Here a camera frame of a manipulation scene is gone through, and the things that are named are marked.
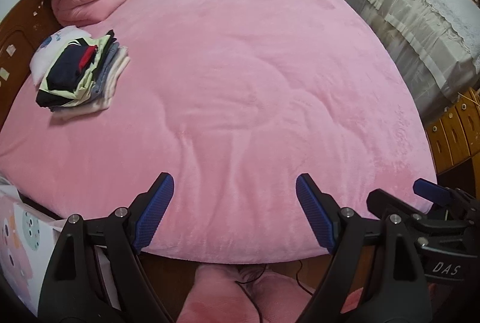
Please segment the wooden drawer cabinet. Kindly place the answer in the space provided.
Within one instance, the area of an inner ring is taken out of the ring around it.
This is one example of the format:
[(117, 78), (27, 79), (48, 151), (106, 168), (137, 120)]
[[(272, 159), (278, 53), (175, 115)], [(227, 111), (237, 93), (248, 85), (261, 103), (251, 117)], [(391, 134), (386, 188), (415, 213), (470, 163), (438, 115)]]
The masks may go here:
[(479, 90), (469, 88), (425, 128), (437, 174), (479, 153), (479, 118)]

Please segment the wooden headboard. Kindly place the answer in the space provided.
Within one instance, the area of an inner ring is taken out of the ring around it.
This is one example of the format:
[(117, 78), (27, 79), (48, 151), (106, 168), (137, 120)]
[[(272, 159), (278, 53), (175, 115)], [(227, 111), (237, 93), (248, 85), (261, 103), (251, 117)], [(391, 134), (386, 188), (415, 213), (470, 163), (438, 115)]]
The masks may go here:
[(61, 29), (51, 0), (20, 0), (1, 21), (1, 122), (30, 76), (29, 63), (43, 40)]

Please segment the white cartoon pillow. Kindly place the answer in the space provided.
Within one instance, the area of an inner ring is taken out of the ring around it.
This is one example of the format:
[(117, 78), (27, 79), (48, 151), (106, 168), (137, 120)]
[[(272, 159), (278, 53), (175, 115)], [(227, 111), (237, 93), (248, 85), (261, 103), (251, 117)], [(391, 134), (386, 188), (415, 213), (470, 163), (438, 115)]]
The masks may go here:
[(43, 40), (29, 64), (32, 82), (36, 88), (40, 85), (48, 67), (55, 61), (64, 46), (71, 40), (81, 37), (91, 37), (91, 35), (75, 26), (67, 26)]

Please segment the stack of folded clothes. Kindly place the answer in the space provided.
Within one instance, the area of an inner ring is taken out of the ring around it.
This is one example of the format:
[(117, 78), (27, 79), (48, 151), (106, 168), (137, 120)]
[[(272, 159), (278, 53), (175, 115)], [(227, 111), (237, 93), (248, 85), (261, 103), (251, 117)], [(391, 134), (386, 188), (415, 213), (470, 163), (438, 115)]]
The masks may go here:
[(36, 103), (63, 121), (106, 110), (129, 62), (113, 30), (98, 39), (69, 40), (41, 78)]

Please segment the pink fleece bed blanket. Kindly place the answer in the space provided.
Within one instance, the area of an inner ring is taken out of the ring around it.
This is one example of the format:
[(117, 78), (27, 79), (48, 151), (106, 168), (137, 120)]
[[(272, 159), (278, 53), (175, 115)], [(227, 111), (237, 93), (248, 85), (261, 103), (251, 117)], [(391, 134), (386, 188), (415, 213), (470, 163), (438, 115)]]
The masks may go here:
[(295, 194), (310, 174), (368, 217), (381, 188), (435, 171), (406, 84), (344, 0), (127, 0), (87, 31), (130, 59), (107, 110), (60, 122), (24, 84), (1, 130), (1, 171), (66, 217), (100, 218), (168, 172), (148, 252), (250, 264), (325, 253)]

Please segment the grey lace-covered furniture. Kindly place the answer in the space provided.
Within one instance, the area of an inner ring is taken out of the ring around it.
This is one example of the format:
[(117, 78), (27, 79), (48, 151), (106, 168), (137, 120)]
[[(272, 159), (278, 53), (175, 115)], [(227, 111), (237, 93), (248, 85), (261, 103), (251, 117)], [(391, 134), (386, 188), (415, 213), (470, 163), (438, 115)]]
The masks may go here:
[(423, 122), (479, 81), (479, 8), (472, 0), (345, 0), (397, 66)]

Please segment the white cartoon storage box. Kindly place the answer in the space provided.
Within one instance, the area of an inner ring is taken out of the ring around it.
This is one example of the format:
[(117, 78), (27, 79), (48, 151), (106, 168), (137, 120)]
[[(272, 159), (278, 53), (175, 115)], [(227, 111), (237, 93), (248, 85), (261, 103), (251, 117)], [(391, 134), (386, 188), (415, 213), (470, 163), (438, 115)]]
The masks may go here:
[(25, 204), (16, 187), (1, 178), (1, 272), (19, 302), (35, 316), (64, 223)]

